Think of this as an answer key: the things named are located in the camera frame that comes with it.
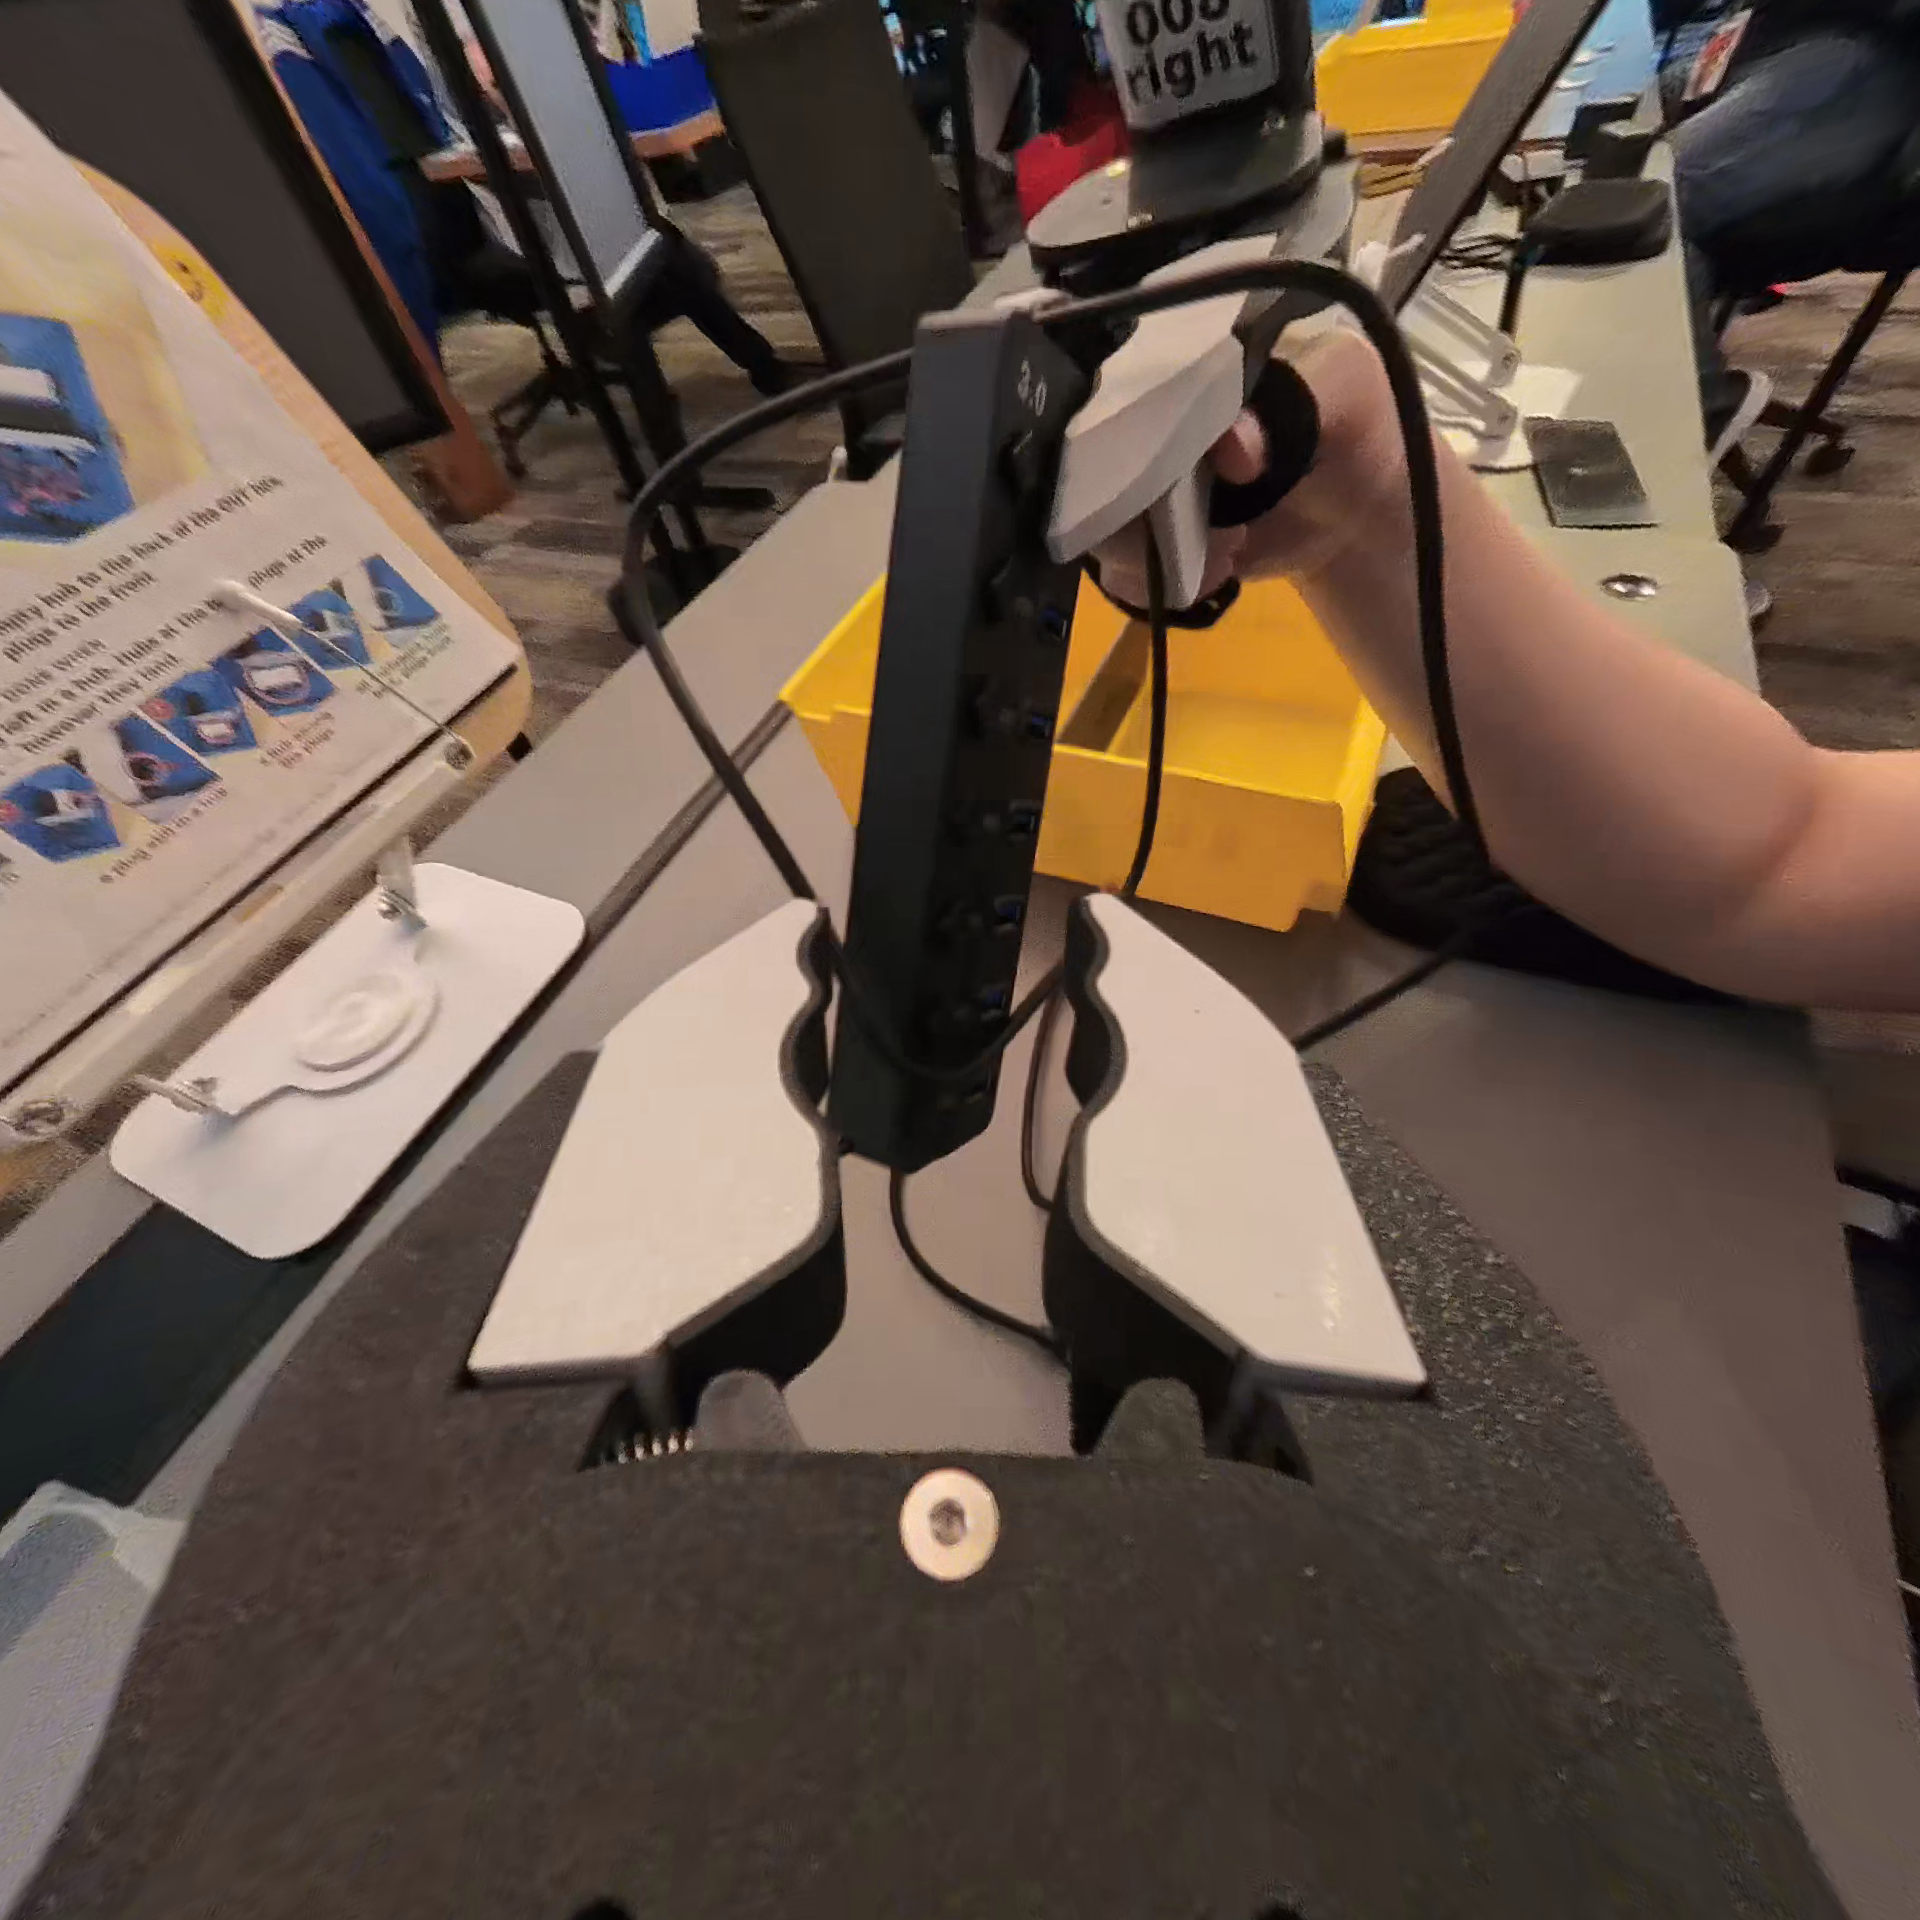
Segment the black USB hub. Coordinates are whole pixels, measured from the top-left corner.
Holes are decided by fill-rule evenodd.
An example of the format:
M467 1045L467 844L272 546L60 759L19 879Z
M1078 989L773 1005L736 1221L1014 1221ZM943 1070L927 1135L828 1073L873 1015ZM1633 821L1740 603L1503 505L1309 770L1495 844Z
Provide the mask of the black USB hub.
M995 1110L1078 598L1045 538L1087 396L1032 315L917 333L831 1061L833 1129L891 1174Z

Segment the black office chair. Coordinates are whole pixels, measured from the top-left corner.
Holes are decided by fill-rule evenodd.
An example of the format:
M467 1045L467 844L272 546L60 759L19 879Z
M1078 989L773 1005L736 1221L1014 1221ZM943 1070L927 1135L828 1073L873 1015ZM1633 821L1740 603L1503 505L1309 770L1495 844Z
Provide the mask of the black office chair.
M831 371L894 363L838 396L845 475L905 429L909 356L974 293L874 3L700 3L700 51Z
M1716 475L1732 487L1732 515L1720 538L1740 559L1759 559L1784 538L1773 499L1790 475L1839 476L1852 465L1857 444L1852 420L1842 415L1842 399L1883 319L1907 290L1918 290L1918 234L1852 247L1831 274L1807 277L1808 286L1825 281L1864 281L1864 298L1836 349L1802 391L1776 396L1753 376L1758 411L1711 456Z

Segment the grey laptop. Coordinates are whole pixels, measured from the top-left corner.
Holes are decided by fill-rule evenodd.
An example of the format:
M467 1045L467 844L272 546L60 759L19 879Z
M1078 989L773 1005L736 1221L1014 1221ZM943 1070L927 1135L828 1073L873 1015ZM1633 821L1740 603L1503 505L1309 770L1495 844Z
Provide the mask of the grey laptop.
M1375 293L1391 315L1420 290L1604 9L1604 3L1527 3L1516 20L1454 132L1428 157L1384 243Z

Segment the grey table plate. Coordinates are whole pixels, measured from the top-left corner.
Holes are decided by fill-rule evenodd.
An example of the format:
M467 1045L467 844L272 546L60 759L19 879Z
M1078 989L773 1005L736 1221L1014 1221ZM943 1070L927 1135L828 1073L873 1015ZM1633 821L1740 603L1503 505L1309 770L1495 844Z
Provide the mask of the grey table plate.
M1610 420L1527 415L1522 440L1554 528L1653 528L1660 515Z

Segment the blue jacket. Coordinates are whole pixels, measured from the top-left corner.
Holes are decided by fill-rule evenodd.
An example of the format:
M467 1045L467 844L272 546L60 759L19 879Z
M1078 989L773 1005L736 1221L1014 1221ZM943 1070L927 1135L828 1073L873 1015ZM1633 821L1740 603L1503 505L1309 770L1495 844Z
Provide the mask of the blue jacket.
M429 349L441 286L422 161L451 143L425 61L369 3L252 3L256 39Z

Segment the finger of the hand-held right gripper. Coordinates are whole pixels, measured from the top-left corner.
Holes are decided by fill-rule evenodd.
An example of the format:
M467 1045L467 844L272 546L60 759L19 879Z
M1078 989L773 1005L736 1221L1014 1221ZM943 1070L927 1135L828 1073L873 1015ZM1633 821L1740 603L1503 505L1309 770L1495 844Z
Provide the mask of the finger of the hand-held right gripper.
M1084 561L1132 522L1158 561L1207 561L1211 446L1245 411L1245 298L1156 310L1101 367L1070 415L1045 527L1055 561Z

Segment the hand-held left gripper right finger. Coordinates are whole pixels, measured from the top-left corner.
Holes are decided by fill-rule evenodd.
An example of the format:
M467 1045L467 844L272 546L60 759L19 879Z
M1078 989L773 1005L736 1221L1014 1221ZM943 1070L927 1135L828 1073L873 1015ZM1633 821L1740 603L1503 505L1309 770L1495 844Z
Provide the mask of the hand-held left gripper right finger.
M1191 1396L1205 1447L1296 1447L1288 1397L1419 1401L1432 1378L1299 1051L1129 901L1069 916L1069 1126L1042 1307L1069 1430Z

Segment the silver laptop stand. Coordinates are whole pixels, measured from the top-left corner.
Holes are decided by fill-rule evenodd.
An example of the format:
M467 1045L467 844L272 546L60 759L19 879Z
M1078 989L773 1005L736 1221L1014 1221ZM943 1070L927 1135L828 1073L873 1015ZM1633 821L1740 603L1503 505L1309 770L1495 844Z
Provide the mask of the silver laptop stand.
M1519 339L1461 298L1458 269L1432 269L1397 305L1397 319L1438 420L1477 440L1516 434Z

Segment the person's right forearm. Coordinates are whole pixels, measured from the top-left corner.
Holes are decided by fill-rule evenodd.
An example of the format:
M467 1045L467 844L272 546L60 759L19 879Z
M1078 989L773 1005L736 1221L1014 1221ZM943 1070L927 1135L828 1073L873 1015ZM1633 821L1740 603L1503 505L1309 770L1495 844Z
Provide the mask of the person's right forearm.
M1446 454L1446 665L1494 862L1732 995L1918 1012L1918 754L1831 752L1601 612Z

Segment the black quilted cushion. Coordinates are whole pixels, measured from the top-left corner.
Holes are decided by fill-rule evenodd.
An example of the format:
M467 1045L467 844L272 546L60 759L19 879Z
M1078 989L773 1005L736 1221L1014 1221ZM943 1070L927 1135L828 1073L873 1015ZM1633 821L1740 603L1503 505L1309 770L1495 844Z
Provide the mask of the black quilted cushion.
M1375 935L1507 972L1653 1002L1735 1005L1586 935L1503 874L1413 769L1387 770L1360 837L1346 907Z

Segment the instruction poster board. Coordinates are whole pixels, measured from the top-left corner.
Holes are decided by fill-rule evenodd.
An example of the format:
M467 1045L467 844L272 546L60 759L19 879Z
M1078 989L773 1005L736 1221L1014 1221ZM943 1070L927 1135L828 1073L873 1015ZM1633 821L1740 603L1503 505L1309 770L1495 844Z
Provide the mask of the instruction poster board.
M516 663L2 101L2 1084Z

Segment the yellow plastic bin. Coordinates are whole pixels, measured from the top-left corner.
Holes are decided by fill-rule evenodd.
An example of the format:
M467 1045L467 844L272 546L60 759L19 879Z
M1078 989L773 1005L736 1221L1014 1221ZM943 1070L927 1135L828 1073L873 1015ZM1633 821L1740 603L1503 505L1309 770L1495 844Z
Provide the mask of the yellow plastic bin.
M1522 3L1360 3L1315 51L1315 107L1356 148L1446 133Z
M1040 871L1113 888L1138 850L1149 639L1084 581L1064 663ZM1288 935L1343 907L1384 726L1288 581L1170 634L1165 770L1141 895Z

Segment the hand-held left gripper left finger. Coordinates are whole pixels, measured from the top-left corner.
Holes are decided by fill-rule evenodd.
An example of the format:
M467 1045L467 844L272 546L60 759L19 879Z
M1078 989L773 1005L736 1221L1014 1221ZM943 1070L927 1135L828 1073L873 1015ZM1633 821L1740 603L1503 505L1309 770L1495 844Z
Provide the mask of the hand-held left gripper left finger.
M828 1086L831 916L786 901L612 1027L467 1381L614 1385L688 1438L718 1381L816 1364L850 1295Z

